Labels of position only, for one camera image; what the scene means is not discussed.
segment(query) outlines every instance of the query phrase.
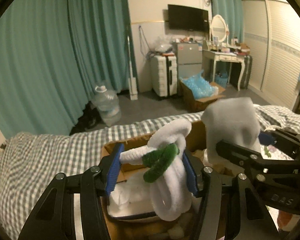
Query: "table leg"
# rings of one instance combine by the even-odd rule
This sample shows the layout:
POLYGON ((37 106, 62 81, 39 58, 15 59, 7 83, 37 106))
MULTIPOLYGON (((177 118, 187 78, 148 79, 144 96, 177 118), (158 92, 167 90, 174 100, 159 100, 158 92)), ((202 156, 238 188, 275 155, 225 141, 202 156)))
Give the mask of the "table leg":
POLYGON ((244 60, 243 60, 243 61, 241 61, 241 71, 240 71, 240 76, 238 79, 238 91, 240 91, 240 84, 241 84, 241 79, 242 79, 242 76, 244 73, 244 68, 245 68, 245 64, 244 64, 244 60))
POLYGON ((231 71, 232 71, 232 62, 230 62, 229 76, 228 76, 228 84, 230 83, 231 71))
POLYGON ((212 82, 214 82, 214 76, 216 75, 216 58, 213 59, 213 70, 212 70, 212 82))

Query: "blue gripper pad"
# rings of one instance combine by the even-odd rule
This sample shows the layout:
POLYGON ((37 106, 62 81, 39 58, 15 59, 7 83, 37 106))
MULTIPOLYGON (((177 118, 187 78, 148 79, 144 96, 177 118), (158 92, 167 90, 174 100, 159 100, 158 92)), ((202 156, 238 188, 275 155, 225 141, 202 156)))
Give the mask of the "blue gripper pad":
POLYGON ((111 153, 112 163, 109 167, 107 173, 107 181, 106 181, 106 188, 105 192, 107 196, 110 196, 110 193, 114 191, 115 184, 117 183, 118 175, 121 168, 120 163, 120 154, 124 151, 124 145, 122 143, 116 144, 114 151, 111 153))
POLYGON ((259 133, 259 141, 262 145, 275 145, 275 138, 272 135, 262 131, 259 133))
POLYGON ((185 152, 183 152, 182 162, 187 174, 187 188, 194 196, 197 196, 198 188, 196 186, 196 174, 185 152))

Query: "plastic water bottle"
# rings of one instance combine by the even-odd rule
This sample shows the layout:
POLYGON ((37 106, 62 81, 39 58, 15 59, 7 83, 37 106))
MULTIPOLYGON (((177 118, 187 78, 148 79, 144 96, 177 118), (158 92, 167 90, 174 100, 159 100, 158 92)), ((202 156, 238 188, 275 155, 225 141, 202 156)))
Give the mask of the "plastic water bottle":
POLYGON ((118 96, 115 91, 108 90, 105 86, 96 86, 95 91, 97 93, 91 102, 97 107, 103 122, 110 127, 121 118, 118 96))

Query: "television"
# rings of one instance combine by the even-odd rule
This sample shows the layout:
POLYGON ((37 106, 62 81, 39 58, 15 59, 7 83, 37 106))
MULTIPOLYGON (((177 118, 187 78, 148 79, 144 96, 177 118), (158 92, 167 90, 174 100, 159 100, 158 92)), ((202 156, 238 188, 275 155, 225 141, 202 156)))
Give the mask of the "television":
POLYGON ((209 32, 208 11, 206 10, 168 4, 168 18, 170 29, 209 32))

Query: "cardboard box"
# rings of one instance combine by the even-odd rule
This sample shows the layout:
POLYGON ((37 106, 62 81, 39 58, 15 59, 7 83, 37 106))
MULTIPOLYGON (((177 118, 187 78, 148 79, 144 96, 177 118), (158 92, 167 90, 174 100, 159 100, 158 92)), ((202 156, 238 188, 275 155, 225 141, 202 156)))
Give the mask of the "cardboard box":
MULTIPOLYGON (((147 134, 135 138, 128 139, 126 141, 118 141, 124 144, 124 149, 129 150, 132 148, 146 145, 152 134, 147 134)), ((206 133, 205 126, 201 121, 192 123, 192 129, 190 134, 186 137, 187 149, 191 152, 196 150, 204 150, 206 148, 206 133)), ((102 156, 109 155, 115 144, 118 142, 110 142, 103 146, 101 149, 102 156)), ((130 165, 123 164, 121 166, 120 174, 117 182, 124 181, 136 171, 144 168, 142 165, 130 165)), ((172 228, 176 221, 155 221, 151 223, 131 223, 125 221, 118 221, 111 219, 107 214, 106 199, 102 201, 102 208, 105 215, 106 225, 111 237, 111 240, 148 240, 148 236, 156 233, 165 233, 168 229, 172 228)), ((196 219, 196 214, 193 215, 193 221, 196 219)), ((192 222, 186 230, 186 236, 183 240, 189 238, 192 228, 192 222)))
POLYGON ((218 87, 218 95, 200 99, 194 99, 191 89, 189 89, 183 82, 181 82, 183 91, 183 101, 186 103, 187 108, 191 112, 200 112, 207 108, 208 105, 217 101, 219 98, 224 98, 225 95, 222 93, 226 90, 215 82, 211 82, 210 85, 218 87))

